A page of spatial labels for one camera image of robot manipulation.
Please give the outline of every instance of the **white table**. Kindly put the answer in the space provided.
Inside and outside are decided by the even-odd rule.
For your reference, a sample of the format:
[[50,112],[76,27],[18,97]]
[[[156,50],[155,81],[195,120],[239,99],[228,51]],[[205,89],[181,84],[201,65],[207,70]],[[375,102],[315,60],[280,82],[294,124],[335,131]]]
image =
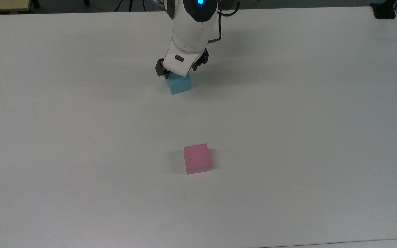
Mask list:
[[323,245],[304,245],[299,248],[397,248],[397,240],[376,240]]
[[[397,19],[241,10],[175,96],[165,13],[0,16],[0,248],[397,239]],[[186,175],[184,146],[214,169]]]

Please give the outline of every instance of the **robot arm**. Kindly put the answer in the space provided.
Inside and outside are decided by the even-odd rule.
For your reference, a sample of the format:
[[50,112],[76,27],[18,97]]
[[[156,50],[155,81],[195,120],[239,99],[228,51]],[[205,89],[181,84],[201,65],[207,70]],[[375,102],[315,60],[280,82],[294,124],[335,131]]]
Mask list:
[[174,20],[170,47],[156,70],[159,76],[167,72],[186,77],[189,70],[207,56],[206,45],[218,16],[217,0],[164,0],[168,15]]

